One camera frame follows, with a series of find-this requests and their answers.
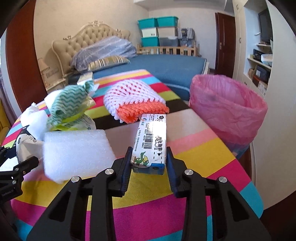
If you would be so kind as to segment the white built-in wardrobe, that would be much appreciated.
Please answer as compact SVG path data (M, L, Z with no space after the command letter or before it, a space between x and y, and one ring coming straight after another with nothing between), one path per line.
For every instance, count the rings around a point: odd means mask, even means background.
M269 1L233 1L236 56L233 77L264 98L268 111L251 143L252 179L265 208L295 191L295 34ZM273 28L273 65L267 87L248 75L256 61L252 52L260 43L258 15L267 9Z

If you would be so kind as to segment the small beige carton box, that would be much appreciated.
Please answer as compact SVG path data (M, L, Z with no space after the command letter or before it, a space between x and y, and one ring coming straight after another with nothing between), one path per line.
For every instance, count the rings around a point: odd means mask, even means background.
M77 81L77 85L85 85L87 82L94 82L93 72L87 72L81 75Z

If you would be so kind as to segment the beige tufted headboard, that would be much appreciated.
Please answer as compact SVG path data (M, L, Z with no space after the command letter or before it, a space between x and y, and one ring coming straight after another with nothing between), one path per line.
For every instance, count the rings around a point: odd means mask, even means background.
M74 36L67 36L62 40L52 42L52 51L56 55L62 76L72 73L71 61L81 49L95 44L102 39L116 36L128 40L131 36L129 30L119 30L97 20L86 23Z

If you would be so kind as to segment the checked black white bag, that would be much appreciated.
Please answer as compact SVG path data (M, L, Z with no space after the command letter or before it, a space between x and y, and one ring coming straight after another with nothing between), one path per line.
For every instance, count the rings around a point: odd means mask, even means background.
M179 40L195 40L195 31L193 28L177 28Z

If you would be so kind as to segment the striped yellow pillow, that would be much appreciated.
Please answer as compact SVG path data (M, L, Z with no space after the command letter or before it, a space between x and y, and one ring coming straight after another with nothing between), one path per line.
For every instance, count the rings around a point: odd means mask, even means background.
M98 60L95 60L87 65L88 71L99 71L107 68L111 68L114 66L119 66L123 64L130 63L130 60L123 56L109 56L105 58L101 58Z

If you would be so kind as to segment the orange foam fruit net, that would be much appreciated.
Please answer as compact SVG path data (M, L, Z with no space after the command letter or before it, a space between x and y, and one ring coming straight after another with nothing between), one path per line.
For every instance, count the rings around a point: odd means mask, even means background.
M124 104L117 109L120 121L125 123L136 122L143 114L167 114L170 109L165 103L159 101L147 101L132 104Z

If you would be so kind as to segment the white printed plastic bag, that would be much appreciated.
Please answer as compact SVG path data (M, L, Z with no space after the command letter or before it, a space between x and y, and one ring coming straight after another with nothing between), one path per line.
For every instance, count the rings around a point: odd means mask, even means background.
M16 157L19 163L31 157L37 157L39 161L43 160L44 142L36 139L28 128L29 126L23 127L16 138Z

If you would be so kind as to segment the green chevron cloth wad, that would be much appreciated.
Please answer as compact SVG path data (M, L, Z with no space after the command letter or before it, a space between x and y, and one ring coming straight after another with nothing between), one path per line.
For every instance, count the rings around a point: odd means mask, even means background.
M95 130L94 120L85 112L95 106L95 101L90 95L97 89L98 85L94 84L93 80L87 80L48 94L45 97L45 103L50 112L47 130Z

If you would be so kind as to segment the white foam block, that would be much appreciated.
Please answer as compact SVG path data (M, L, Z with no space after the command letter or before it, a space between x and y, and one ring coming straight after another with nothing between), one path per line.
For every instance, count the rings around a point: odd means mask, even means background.
M45 175L56 183L73 176L94 177L110 168L115 154L104 130L46 132L43 143Z

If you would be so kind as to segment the white green printed carton box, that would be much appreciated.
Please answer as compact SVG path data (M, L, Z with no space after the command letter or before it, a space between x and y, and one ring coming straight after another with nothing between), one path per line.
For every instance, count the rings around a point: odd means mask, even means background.
M143 114L130 160L135 173L163 175L167 155L167 115Z

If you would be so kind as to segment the teal storage box top left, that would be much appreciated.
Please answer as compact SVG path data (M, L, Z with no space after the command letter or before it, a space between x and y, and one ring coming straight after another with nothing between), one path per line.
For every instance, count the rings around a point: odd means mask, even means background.
M156 18L148 18L148 19L141 19L138 20L139 28L148 29L148 28L156 28L158 27L158 20Z

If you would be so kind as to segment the teal storage box top right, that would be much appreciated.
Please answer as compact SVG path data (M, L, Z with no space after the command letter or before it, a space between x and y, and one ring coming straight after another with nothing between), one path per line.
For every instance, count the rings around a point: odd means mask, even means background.
M157 18L159 27L177 27L179 18L177 16L162 16Z

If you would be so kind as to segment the white pink foam fruit net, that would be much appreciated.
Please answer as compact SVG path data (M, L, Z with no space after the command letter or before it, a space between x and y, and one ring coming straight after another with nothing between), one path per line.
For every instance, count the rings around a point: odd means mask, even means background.
M103 97L104 106L115 120L119 120L117 109L120 106L149 100L166 104L166 101L156 91L137 79L126 79L114 84Z

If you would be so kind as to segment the bed with blue sheet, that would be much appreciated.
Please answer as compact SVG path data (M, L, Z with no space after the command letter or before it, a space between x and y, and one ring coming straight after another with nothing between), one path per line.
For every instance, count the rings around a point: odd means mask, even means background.
M145 69L170 87L182 100L190 98L190 85L195 75L204 74L207 60L185 55L137 55L126 63L92 70L95 79L127 71Z

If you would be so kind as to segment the wooden crib rail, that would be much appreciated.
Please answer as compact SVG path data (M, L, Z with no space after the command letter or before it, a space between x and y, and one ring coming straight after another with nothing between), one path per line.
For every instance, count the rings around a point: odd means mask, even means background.
M142 47L140 44L137 45L137 54L146 55L182 55L182 56L195 56L201 57L199 54L199 48L196 44L193 47L187 46L152 46Z

